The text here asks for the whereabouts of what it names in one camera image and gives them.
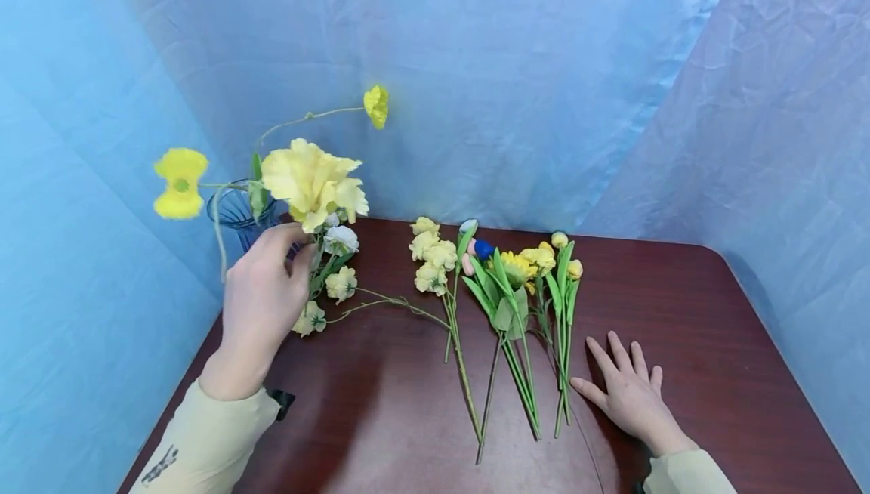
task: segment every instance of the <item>yellow gerbera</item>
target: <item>yellow gerbera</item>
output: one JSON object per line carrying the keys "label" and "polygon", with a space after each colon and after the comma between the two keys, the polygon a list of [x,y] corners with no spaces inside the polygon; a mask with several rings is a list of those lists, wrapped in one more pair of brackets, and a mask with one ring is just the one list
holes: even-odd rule
{"label": "yellow gerbera", "polygon": [[362,95],[362,106],[366,108],[366,114],[376,129],[384,129],[387,113],[390,112],[386,105],[389,98],[390,93],[380,84],[375,84]]}
{"label": "yellow gerbera", "polygon": [[166,179],[166,190],[154,200],[154,210],[163,218],[194,218],[202,208],[199,178],[208,167],[208,159],[191,149],[170,149],[154,164],[154,170]]}
{"label": "yellow gerbera", "polygon": [[537,267],[533,266],[531,261],[522,258],[521,255],[515,255],[510,250],[501,253],[501,262],[504,265],[507,280],[513,288],[521,287],[538,272]]}
{"label": "yellow gerbera", "polygon": [[305,139],[294,139],[290,149],[277,149],[264,158],[263,185],[276,199],[290,204],[290,214],[305,233],[317,226],[337,208],[343,208],[354,223],[356,215],[367,215],[369,204],[360,189],[360,179],[347,174],[362,162],[339,158],[322,151]]}

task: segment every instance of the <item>yellow poppy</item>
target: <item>yellow poppy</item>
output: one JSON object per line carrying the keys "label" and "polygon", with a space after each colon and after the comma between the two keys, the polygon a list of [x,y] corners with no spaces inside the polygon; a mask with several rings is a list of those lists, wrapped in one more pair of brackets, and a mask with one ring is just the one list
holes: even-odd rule
{"label": "yellow poppy", "polygon": [[154,210],[163,218],[194,218],[202,208],[199,178],[208,167],[208,159],[191,149],[170,149],[154,164],[154,170],[166,179],[166,190],[154,201]]}
{"label": "yellow poppy", "polygon": [[380,84],[375,84],[371,90],[362,95],[362,106],[376,129],[384,129],[387,113],[390,112],[387,106],[389,98],[390,93]]}

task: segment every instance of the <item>flower stem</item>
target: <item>flower stem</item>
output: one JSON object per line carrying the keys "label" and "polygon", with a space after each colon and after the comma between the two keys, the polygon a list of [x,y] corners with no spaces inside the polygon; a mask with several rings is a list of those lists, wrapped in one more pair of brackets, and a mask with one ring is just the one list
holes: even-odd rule
{"label": "flower stem", "polygon": [[313,120],[315,118],[322,118],[323,116],[335,115],[336,113],[345,113],[345,112],[349,112],[349,111],[365,110],[365,109],[366,109],[365,107],[347,107],[344,109],[328,110],[325,113],[320,113],[319,115],[313,115],[311,113],[307,113],[307,115],[303,116],[302,118],[296,118],[296,120],[291,120],[290,122],[284,122],[282,124],[279,124],[277,126],[273,126],[269,129],[267,129],[267,132],[260,135],[260,138],[257,139],[257,144],[254,145],[254,150],[255,151],[259,150],[259,148],[261,146],[263,146],[263,141],[265,140],[265,138],[269,137],[271,132],[274,132],[276,129],[286,128],[287,126],[293,126],[293,124],[298,124],[299,122],[305,122],[307,120]]}

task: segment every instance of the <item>right hand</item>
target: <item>right hand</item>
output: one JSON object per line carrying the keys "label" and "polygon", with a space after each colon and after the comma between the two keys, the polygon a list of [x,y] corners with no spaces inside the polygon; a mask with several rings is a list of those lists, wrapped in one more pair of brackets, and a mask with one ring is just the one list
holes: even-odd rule
{"label": "right hand", "polygon": [[643,351],[636,341],[631,344],[629,357],[616,332],[608,333],[607,340],[613,360],[597,341],[586,338],[586,345],[605,378],[607,392],[580,378],[571,379],[574,390],[594,403],[625,433],[646,443],[655,458],[698,449],[698,444],[683,433],[662,400],[662,367],[655,366],[652,374],[648,372]]}

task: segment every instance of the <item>blue backdrop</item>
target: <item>blue backdrop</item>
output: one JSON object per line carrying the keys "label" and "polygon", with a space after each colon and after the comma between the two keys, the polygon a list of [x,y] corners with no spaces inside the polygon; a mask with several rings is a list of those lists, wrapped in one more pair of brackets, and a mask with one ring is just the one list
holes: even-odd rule
{"label": "blue backdrop", "polygon": [[242,177],[265,128],[374,82],[383,131],[348,114],[268,146],[364,160],[378,217],[716,249],[870,486],[868,0],[0,9],[5,492],[114,492],[217,314],[208,226],[153,214],[155,158]]}

